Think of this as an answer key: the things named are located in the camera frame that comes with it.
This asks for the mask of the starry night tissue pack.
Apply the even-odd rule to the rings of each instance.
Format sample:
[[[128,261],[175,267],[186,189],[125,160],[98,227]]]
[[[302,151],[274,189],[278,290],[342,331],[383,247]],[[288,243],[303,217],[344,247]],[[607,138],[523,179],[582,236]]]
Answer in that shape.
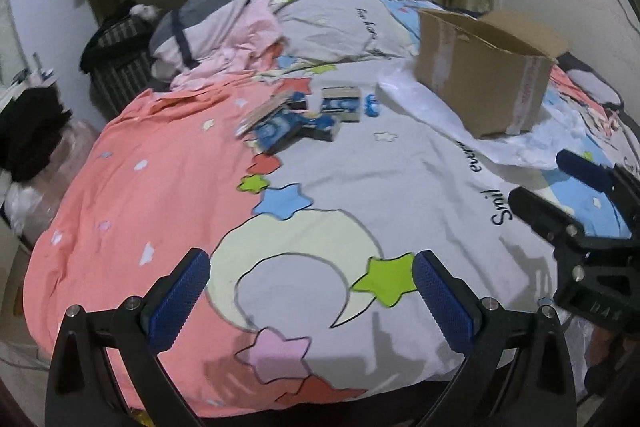
[[[274,154],[281,150],[303,127],[304,118],[285,107],[259,121],[254,135],[259,150],[265,154]]]

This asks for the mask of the bag of wooden chopsticks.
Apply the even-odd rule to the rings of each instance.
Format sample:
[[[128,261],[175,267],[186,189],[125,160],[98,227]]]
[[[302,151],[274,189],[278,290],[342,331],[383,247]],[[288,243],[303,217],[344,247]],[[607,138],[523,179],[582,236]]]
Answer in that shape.
[[[242,138],[242,136],[252,130],[256,124],[259,124],[262,120],[285,106],[285,104],[288,103],[288,100],[292,98],[293,94],[294,92],[292,90],[279,92],[273,95],[269,100],[252,109],[250,113],[240,120],[238,127],[236,127],[234,132],[235,138]]]

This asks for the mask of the white plastic bag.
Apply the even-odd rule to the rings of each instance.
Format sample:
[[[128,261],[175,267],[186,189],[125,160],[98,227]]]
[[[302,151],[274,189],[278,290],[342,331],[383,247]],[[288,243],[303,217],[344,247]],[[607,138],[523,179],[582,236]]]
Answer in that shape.
[[[528,126],[515,128],[513,109],[496,94],[478,94],[462,84],[462,112],[416,79],[416,62],[393,61],[378,73],[378,87],[402,113],[469,147],[497,165],[552,170],[561,150],[579,152],[587,136],[577,110],[544,94]]]

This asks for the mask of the brown cardboard box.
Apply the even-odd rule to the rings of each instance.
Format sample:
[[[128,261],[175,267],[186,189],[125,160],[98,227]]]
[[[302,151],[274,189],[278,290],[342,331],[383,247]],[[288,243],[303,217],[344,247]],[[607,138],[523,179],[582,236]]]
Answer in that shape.
[[[513,109],[515,128],[528,126],[546,92],[556,59],[570,43],[554,30],[513,11],[479,18],[423,9],[416,79],[462,112],[462,84],[496,94]]]

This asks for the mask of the cartoon patterned bed quilt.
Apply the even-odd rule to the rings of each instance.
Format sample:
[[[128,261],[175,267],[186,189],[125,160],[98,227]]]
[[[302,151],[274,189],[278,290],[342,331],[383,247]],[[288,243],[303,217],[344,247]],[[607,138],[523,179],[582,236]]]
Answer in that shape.
[[[141,295],[192,247],[210,275],[163,365],[193,410],[224,417],[330,403],[445,377],[459,363],[410,277],[431,249],[480,295],[531,310],[555,290],[551,247],[506,199],[524,185],[591,234],[628,228],[603,196],[555,168],[497,165],[402,113],[378,73],[420,50],[420,3],[270,0],[284,39],[270,69],[196,91],[144,91],[101,132],[32,251],[28,330],[51,352],[63,314]],[[586,126],[575,152],[639,169],[639,138],[608,92],[568,94],[585,66],[552,70],[547,91]],[[273,95],[357,87],[358,122],[332,142],[298,132],[259,150],[240,120]],[[364,113],[373,93],[380,116]]]

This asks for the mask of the small blue toy figure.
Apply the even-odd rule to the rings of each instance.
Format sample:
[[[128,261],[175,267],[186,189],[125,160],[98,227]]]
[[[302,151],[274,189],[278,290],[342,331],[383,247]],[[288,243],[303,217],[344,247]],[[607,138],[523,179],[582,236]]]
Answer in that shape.
[[[367,94],[364,98],[364,113],[372,118],[380,116],[380,103],[373,93]]]

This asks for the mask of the black striped laundry basket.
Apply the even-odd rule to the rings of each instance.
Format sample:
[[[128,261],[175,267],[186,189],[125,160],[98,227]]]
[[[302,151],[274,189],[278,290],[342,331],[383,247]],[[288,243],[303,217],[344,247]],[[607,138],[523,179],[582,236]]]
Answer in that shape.
[[[82,51],[79,70],[89,76],[91,100],[107,120],[116,118],[149,88],[149,44],[155,25],[131,10],[126,0],[108,16]]]

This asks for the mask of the grey pink folded blanket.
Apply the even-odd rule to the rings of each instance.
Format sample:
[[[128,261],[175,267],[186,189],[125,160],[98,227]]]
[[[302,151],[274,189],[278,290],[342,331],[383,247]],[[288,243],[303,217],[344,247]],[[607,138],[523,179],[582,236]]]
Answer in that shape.
[[[151,74],[172,92],[200,90],[270,69],[283,39],[270,0],[189,0],[155,27]]]

